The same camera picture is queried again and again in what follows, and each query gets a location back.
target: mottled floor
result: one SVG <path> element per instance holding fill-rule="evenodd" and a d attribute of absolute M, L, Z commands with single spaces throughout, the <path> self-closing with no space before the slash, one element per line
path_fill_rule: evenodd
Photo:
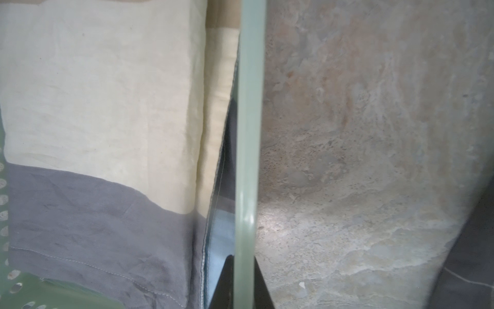
<path fill-rule="evenodd" d="M 256 255 L 278 309 L 421 308 L 492 174 L 494 1 L 269 0 Z"/>

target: cream fabric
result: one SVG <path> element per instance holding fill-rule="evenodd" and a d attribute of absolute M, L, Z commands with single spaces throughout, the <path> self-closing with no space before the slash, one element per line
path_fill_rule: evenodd
<path fill-rule="evenodd" d="M 240 0 L 208 1 L 204 129 L 196 192 L 196 204 L 204 217 L 209 210 L 223 141 L 237 60 L 239 27 Z"/>
<path fill-rule="evenodd" d="M 206 0 L 0 4 L 7 161 L 117 182 L 190 212 L 205 20 Z"/>

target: gray fabric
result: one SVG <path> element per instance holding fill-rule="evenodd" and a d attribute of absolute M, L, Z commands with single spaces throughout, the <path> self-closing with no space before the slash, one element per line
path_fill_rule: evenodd
<path fill-rule="evenodd" d="M 199 307 L 204 218 L 99 178 L 14 164 L 7 172 L 15 268 L 127 308 Z"/>
<path fill-rule="evenodd" d="M 465 223 L 441 270 L 429 309 L 493 309 L 494 178 Z"/>

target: black metal support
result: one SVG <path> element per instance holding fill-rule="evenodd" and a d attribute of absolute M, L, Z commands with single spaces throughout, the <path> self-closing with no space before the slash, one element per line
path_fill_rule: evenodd
<path fill-rule="evenodd" d="M 209 309 L 233 309 L 233 256 L 225 260 Z M 254 309 L 275 309 L 261 269 L 254 258 Z"/>

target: green metal bar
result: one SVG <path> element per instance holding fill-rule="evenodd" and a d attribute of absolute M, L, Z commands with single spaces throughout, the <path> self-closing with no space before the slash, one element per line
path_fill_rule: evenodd
<path fill-rule="evenodd" d="M 252 309 L 266 0 L 243 0 L 237 127 L 234 309 Z"/>

